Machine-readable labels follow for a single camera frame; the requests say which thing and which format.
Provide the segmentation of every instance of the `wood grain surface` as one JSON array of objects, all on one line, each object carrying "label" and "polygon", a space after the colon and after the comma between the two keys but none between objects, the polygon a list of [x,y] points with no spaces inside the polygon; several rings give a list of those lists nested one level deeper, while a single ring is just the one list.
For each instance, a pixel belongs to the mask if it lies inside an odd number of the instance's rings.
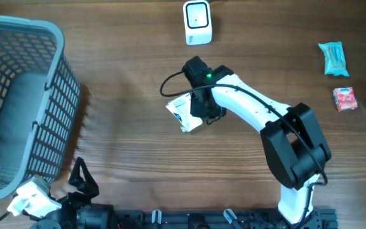
[{"label": "wood grain surface", "polygon": [[[65,35],[65,54],[82,101],[61,178],[85,159],[100,186],[93,201],[117,209],[200,210],[275,207],[280,184],[259,134],[232,112],[182,133],[159,86],[199,55],[224,64],[268,97],[309,105],[332,150],[327,187],[314,204],[335,208],[340,228],[366,228],[366,1],[218,1],[213,41],[187,46],[183,2],[0,5],[0,15],[49,20]],[[325,76],[318,43],[342,41],[351,77]],[[337,112],[332,91],[353,87],[359,108]],[[189,88],[185,77],[167,92]],[[0,201],[0,215],[9,198]],[[8,216],[0,228],[28,228]]]}]

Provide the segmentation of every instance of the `crumpled plastic bag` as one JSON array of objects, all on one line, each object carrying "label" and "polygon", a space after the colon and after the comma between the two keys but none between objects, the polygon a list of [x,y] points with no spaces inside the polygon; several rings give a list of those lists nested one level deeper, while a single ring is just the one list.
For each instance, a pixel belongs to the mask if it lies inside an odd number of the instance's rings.
[{"label": "crumpled plastic bag", "polygon": [[344,51],[342,50],[342,44],[340,41],[318,44],[318,46],[324,53],[324,74],[349,76]]}]

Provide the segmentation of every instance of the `gray plastic basket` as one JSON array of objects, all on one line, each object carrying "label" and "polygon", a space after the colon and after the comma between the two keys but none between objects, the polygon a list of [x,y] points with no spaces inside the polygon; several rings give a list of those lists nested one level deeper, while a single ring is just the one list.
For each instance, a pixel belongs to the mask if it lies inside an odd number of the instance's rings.
[{"label": "gray plastic basket", "polygon": [[0,199],[34,174],[60,174],[80,98],[50,22],[0,16]]}]

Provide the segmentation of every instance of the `black metal base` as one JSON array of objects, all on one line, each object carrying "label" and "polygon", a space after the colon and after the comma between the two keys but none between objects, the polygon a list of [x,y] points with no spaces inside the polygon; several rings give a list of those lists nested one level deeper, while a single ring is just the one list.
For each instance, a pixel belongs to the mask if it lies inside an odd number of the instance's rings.
[{"label": "black metal base", "polygon": [[[152,212],[115,211],[124,229],[198,229],[196,223],[189,223],[193,214],[203,216],[205,223],[211,229],[233,229],[227,222],[222,211],[198,212],[162,212],[161,224],[152,224]],[[237,222],[242,229],[291,229],[277,209],[253,209],[251,211],[234,211]],[[334,209],[314,209],[306,218],[302,229],[337,229],[337,215]]]}]

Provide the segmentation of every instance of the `perforated basket side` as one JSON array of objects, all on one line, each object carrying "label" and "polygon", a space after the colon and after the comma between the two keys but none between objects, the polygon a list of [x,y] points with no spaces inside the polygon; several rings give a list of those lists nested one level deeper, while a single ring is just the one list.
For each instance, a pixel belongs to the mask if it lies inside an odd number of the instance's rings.
[{"label": "perforated basket side", "polygon": [[46,93],[48,102],[42,122],[37,126],[37,136],[25,178],[38,174],[52,183],[60,174],[80,99],[80,85],[64,55]]}]

